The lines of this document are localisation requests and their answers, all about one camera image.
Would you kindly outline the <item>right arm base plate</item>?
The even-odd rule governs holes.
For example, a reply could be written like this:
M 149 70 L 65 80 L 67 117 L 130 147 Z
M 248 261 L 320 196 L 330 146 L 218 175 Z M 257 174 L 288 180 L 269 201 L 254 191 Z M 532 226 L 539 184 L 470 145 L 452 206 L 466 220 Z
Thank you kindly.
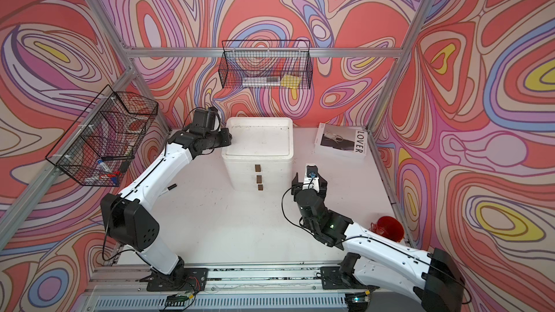
M 365 285 L 355 278 L 354 267 L 360 258 L 359 254 L 349 252 L 338 266 L 320 267 L 316 278 L 322 281 L 322 288 L 324 290 L 364 289 L 370 292 L 378 289 L 377 286 Z

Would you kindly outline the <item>white drawer cabinet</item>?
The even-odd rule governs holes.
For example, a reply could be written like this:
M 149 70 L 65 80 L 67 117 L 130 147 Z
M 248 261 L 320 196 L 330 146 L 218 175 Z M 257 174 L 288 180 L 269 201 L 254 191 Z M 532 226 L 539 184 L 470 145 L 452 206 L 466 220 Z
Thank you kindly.
M 226 122 L 231 145 L 221 157 L 238 192 L 283 192 L 293 178 L 293 121 L 286 117 L 232 117 Z M 256 172 L 255 166 L 262 171 Z M 257 183 L 257 176 L 262 183 Z

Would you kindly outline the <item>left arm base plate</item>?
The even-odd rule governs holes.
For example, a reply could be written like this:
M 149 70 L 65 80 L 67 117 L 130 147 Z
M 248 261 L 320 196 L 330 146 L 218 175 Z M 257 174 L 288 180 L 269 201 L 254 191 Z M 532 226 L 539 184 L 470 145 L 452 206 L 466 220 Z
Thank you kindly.
M 147 283 L 149 292 L 194 292 L 205 290 L 208 281 L 206 268 L 176 268 L 171 274 L 164 275 L 152 270 L 150 275 L 140 280 Z

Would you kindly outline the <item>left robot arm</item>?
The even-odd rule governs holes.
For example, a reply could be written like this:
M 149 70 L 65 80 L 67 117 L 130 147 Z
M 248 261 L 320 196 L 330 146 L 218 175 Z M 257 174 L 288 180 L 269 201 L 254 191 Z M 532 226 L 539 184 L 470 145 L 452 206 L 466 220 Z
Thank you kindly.
M 195 108 L 192 114 L 192 122 L 170 136 L 162 153 L 135 181 L 101 200 L 105 237 L 131 247 L 154 274 L 172 281 L 183 276 L 179 271 L 184 262 L 159 237 L 160 223 L 151 211 L 178 172 L 205 151 L 228 147 L 232 140 L 217 108 Z

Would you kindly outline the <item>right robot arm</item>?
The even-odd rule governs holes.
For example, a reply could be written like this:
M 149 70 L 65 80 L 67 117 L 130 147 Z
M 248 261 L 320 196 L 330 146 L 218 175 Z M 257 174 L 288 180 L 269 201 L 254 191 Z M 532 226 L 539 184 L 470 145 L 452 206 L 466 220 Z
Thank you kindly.
M 466 286 L 454 258 L 435 248 L 411 248 L 371 232 L 325 206 L 328 182 L 309 171 L 289 192 L 301 214 L 298 228 L 327 247 L 345 251 L 340 280 L 349 288 L 380 287 L 420 302 L 425 311 L 461 311 Z

